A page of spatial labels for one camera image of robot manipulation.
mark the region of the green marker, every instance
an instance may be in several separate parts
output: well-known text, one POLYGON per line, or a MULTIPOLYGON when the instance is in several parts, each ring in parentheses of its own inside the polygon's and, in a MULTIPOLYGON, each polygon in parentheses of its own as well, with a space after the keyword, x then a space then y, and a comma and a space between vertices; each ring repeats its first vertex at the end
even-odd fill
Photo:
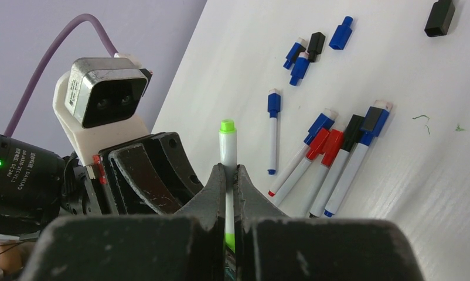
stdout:
POLYGON ((233 120, 221 121, 219 130, 221 164, 226 176, 225 225, 226 245, 235 252, 235 223, 233 214, 233 177, 237 171, 237 129, 233 120))

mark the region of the depth camera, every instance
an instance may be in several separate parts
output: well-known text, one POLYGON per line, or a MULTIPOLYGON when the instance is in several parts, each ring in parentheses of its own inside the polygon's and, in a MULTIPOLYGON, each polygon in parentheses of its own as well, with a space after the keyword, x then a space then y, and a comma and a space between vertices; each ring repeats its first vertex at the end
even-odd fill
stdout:
POLYGON ((126 58, 81 58, 71 67, 64 104, 84 128, 126 120, 151 77, 126 58))

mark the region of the red marker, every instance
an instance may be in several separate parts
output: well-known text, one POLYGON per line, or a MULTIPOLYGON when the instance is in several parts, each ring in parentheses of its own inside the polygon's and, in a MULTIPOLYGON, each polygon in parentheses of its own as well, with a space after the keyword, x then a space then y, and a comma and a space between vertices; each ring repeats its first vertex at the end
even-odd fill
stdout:
POLYGON ((283 183, 278 193, 272 198, 273 204, 279 206, 287 194, 292 190, 297 181, 302 177, 306 170, 311 165, 311 162, 316 159, 319 155, 323 154, 323 148, 325 147, 325 142, 328 139, 327 129, 321 128, 316 135, 316 138, 309 145, 309 151, 306 154, 299 165, 295 170, 288 176, 287 180, 283 183))
POLYGON ((337 156, 337 153, 339 153, 340 147, 342 146, 342 131, 344 128, 343 126, 340 126, 340 128, 337 127, 338 126, 332 129, 330 135, 328 136, 328 139, 326 140, 326 143, 323 146, 324 156, 321 160, 321 165, 319 166, 318 171, 316 172, 316 178, 313 181, 313 185, 308 189, 306 195, 304 195, 304 198, 302 200, 303 202, 299 215, 302 215, 303 217, 308 216, 308 211, 311 208, 311 205, 314 202, 316 195, 318 194, 319 188, 323 184, 326 174, 328 173, 328 170, 330 169, 333 160, 337 156))

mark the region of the black motor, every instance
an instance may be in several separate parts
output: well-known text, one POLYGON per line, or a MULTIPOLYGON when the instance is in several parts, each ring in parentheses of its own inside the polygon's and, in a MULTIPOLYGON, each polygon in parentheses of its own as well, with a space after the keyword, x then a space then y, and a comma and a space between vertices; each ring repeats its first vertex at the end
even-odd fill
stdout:
POLYGON ((0 135, 0 234, 32 233, 57 217, 64 166, 53 152, 0 135))

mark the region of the red marker cap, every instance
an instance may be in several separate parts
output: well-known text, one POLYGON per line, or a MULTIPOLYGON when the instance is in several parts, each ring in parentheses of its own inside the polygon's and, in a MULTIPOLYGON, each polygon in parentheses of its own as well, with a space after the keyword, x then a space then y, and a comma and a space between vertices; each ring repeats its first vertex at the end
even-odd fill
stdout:
POLYGON ((333 163, 333 160, 339 153, 340 147, 343 142, 343 132, 333 129, 328 139, 326 140, 325 146, 323 147, 323 160, 321 163, 326 167, 330 167, 333 163))
POLYGON ((318 155, 323 154, 323 147, 325 146, 326 139, 328 139, 328 132, 327 129, 321 128, 316 135, 316 138, 311 142, 309 145, 309 152, 306 154, 306 158, 313 161, 318 155))

